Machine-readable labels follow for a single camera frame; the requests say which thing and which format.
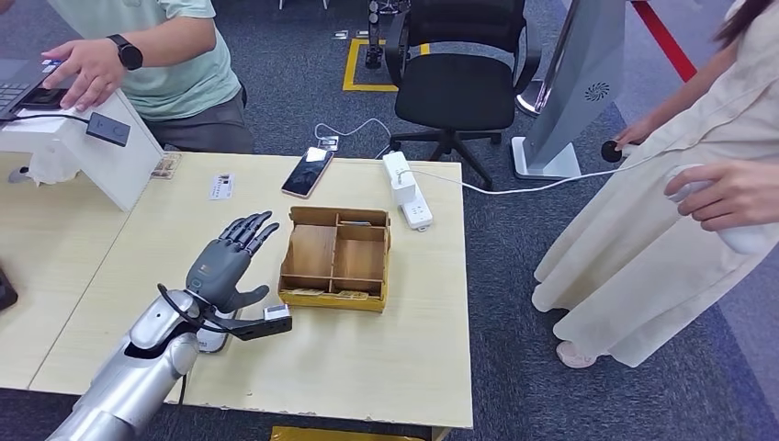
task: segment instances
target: black watch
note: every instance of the black watch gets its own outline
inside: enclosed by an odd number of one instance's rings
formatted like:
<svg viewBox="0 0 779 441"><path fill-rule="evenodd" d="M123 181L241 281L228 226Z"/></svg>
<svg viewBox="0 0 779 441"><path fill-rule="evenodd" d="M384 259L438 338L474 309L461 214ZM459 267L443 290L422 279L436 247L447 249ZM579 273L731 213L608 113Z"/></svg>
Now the black watch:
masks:
<svg viewBox="0 0 779 441"><path fill-rule="evenodd" d="M143 66L143 54L132 43L119 34L109 35L108 39L117 45L119 60L128 71L134 71Z"/></svg>

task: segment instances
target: red line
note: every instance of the red line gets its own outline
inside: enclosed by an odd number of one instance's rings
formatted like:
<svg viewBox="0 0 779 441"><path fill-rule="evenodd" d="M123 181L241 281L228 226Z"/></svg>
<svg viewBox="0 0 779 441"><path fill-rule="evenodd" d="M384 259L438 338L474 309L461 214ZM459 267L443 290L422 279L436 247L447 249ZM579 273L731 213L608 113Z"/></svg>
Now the red line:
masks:
<svg viewBox="0 0 779 441"><path fill-rule="evenodd" d="M647 2L631 3L636 9L636 12L638 12L638 16L644 20L644 24L647 26L647 29L649 29L652 37L654 37L660 45L660 49L662 49L665 56L668 57L673 68L676 69L676 73L678 73L685 82L690 81L698 71L695 69L693 63L690 62L690 59L687 58L687 55L684 54L682 48L679 47L679 43L673 39L671 32L662 24L660 18L655 14L654 9L652 9Z"/></svg>

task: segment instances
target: green t-shirt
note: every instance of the green t-shirt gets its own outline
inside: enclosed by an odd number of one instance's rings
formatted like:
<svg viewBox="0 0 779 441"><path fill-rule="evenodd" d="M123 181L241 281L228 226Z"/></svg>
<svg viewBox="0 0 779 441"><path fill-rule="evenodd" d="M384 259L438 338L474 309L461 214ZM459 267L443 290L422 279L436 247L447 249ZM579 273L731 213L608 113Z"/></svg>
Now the green t-shirt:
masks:
<svg viewBox="0 0 779 441"><path fill-rule="evenodd" d="M173 17L212 18L210 0L49 0L85 39L146 30ZM152 121L191 117L224 103L241 89L219 31L213 51L170 67L127 72L121 89L142 117Z"/></svg>

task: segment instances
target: gray pants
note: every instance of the gray pants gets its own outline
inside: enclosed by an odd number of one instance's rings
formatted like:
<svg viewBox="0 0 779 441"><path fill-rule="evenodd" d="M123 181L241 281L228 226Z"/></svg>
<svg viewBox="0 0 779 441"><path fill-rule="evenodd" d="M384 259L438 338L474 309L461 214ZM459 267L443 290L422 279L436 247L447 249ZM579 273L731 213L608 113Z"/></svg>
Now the gray pants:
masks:
<svg viewBox="0 0 779 441"><path fill-rule="evenodd" d="M189 118L145 121L162 147L182 152L245 153L254 148L252 133L243 119L243 90L230 101Z"/></svg>

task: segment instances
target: robotic arm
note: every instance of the robotic arm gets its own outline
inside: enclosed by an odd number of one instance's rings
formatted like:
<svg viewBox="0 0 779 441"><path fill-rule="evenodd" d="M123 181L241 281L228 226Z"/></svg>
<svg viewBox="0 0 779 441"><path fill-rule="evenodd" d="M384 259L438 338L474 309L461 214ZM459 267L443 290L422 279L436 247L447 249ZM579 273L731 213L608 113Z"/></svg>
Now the robotic arm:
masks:
<svg viewBox="0 0 779 441"><path fill-rule="evenodd" d="M176 382L198 357L199 329L253 340L292 329L287 305L264 309L260 320L223 319L216 310L232 312L262 300L263 285L240 293L235 285L252 257L278 229L266 211L234 221L200 253L186 276L186 288L160 291L151 306L122 337L97 371L89 390L73 412L48 438L51 441L124 441L135 438L163 404ZM205 321L216 324L208 326Z"/></svg>

